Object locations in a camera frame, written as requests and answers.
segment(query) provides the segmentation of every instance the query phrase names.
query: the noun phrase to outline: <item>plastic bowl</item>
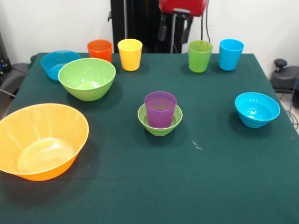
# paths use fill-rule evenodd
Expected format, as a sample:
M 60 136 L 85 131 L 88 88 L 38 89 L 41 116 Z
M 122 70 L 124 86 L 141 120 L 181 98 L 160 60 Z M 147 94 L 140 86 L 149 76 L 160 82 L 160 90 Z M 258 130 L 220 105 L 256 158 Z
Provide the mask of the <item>plastic bowl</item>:
M 271 97 L 257 92 L 246 92 L 235 99 L 235 107 L 244 125 L 262 127 L 280 114 L 278 103 Z
M 58 74 L 64 88 L 83 101 L 95 101 L 110 89 L 115 67 L 99 58 L 82 58 L 66 64 Z
M 86 118 L 62 104 L 22 108 L 0 121 L 0 170 L 31 181 L 65 172 L 88 137 Z
M 165 136 L 170 132 L 172 132 L 172 130 L 179 125 L 179 123 L 183 119 L 183 112 L 181 108 L 179 108 L 179 106 L 176 105 L 171 126 L 167 128 L 154 128 L 154 127 L 150 127 L 148 124 L 148 119 L 146 116 L 146 108 L 145 108 L 145 104 L 143 104 L 138 110 L 138 119 L 141 122 L 141 124 L 145 127 L 145 129 L 152 135 Z
M 81 56 L 73 51 L 60 50 L 45 55 L 41 59 L 41 66 L 50 79 L 58 81 L 59 70 L 68 62 L 80 59 Z

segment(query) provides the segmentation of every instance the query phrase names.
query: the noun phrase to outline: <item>table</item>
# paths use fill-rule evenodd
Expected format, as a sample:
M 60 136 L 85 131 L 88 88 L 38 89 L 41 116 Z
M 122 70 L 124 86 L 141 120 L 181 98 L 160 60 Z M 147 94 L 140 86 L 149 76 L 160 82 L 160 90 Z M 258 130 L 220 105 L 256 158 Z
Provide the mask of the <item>table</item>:
M 289 224 L 299 223 L 299 137 L 283 107 L 260 129 L 235 110 L 240 93 L 273 97 L 253 54 L 224 72 L 213 54 L 203 74 L 187 54 L 144 54 L 140 69 L 117 75 L 100 100 L 83 102 L 47 78 L 39 54 L 10 112 L 38 103 L 80 110 L 88 141 L 58 178 L 30 182 L 0 174 L 1 224 Z M 152 91 L 169 91 L 183 110 L 165 137 L 150 135 L 137 110 Z

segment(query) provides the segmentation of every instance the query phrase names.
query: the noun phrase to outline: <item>blue cup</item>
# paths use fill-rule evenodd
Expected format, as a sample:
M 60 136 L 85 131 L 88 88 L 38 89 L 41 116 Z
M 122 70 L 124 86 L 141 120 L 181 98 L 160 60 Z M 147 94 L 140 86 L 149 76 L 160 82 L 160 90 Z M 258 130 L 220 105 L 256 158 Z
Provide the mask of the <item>blue cup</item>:
M 50 79 L 58 81 L 60 69 L 67 63 L 80 59 L 80 54 L 70 50 L 54 51 L 45 55 L 41 60 L 41 66 Z
M 220 42 L 219 67 L 225 71 L 235 70 L 241 57 L 244 44 L 241 41 L 226 39 Z

